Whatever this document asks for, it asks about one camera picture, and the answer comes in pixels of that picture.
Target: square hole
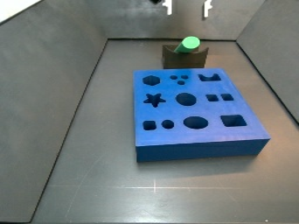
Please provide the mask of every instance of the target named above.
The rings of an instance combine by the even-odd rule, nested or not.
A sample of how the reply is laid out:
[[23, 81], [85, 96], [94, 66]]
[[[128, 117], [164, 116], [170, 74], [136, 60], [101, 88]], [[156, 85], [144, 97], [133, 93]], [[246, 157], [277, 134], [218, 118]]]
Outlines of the square hole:
[[246, 122], [241, 115], [221, 115], [220, 120], [225, 127], [246, 126]]
[[154, 129], [156, 129], [154, 121], [145, 121], [144, 130], [154, 130]]
[[233, 97], [230, 94], [221, 94], [220, 97], [221, 97], [222, 101], [225, 101], [225, 102], [233, 101]]
[[209, 102], [216, 102], [218, 100], [218, 97], [214, 94], [205, 94], [205, 96]]

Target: metal floor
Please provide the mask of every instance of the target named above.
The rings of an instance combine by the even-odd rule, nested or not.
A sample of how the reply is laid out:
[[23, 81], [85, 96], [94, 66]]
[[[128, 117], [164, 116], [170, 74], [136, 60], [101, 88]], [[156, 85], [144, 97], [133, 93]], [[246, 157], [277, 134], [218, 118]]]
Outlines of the metal floor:
[[272, 137], [256, 157], [136, 163], [132, 72], [164, 44], [109, 40], [31, 223], [299, 222], [299, 129], [234, 42], [205, 41]]

